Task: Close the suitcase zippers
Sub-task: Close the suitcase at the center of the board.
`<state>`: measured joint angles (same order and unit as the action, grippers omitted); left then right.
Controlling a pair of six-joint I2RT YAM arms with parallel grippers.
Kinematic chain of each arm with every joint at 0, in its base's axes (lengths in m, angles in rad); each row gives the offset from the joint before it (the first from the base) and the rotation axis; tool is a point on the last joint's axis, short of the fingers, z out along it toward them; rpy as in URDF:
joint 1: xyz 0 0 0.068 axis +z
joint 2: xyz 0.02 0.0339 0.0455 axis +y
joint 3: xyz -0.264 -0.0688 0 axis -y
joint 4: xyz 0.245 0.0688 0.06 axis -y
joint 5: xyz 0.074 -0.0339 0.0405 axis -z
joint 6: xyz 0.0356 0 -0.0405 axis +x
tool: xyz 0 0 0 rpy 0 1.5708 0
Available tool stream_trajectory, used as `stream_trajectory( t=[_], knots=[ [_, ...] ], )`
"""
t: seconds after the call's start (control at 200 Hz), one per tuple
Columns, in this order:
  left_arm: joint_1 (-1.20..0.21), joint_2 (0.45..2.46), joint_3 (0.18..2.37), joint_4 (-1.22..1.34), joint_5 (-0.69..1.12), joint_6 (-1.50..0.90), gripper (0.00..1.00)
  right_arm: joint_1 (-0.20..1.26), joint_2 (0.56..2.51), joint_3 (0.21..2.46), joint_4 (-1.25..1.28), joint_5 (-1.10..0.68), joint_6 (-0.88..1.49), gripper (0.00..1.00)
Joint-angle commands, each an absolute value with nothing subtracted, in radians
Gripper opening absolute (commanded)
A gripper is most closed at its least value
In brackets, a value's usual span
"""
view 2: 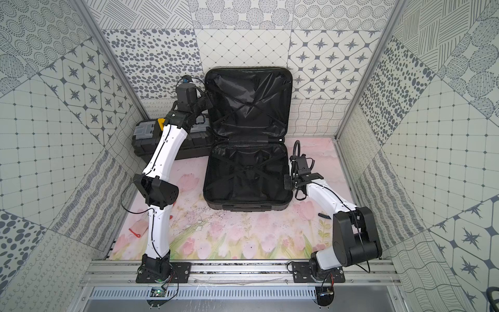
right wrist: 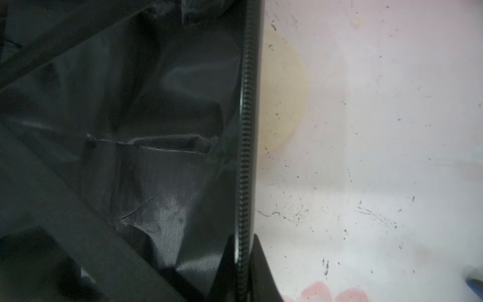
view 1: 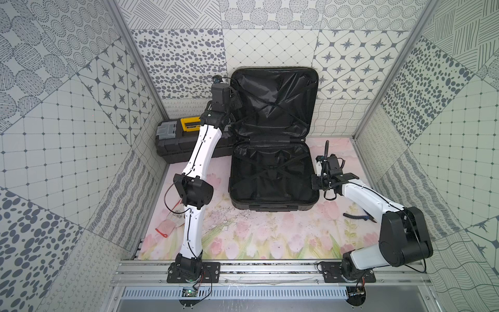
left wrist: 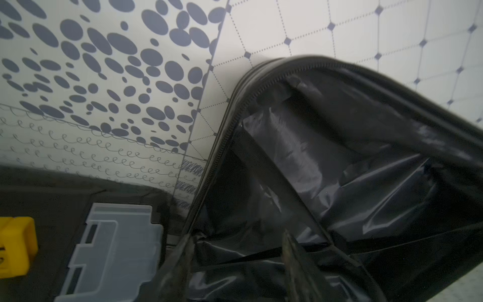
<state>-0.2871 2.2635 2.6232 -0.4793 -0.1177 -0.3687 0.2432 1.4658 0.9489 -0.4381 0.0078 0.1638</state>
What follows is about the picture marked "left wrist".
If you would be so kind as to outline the black hard-shell suitcase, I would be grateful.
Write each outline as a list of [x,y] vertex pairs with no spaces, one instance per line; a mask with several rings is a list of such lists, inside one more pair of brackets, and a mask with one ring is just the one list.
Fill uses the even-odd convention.
[[266,61],[230,97],[182,237],[187,301],[288,301],[288,231],[332,301],[426,301],[482,264],[482,130],[373,70]]

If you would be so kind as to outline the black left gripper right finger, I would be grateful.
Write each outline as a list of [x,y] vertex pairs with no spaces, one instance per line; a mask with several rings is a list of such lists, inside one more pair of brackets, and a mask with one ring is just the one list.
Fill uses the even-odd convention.
[[283,233],[282,260],[288,301],[332,301],[331,286],[288,231]]

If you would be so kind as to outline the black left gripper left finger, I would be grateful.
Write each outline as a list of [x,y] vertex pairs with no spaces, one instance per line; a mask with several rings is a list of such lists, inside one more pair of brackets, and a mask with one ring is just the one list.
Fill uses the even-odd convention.
[[154,278],[142,286],[139,301],[187,301],[191,278],[194,240],[183,236]]

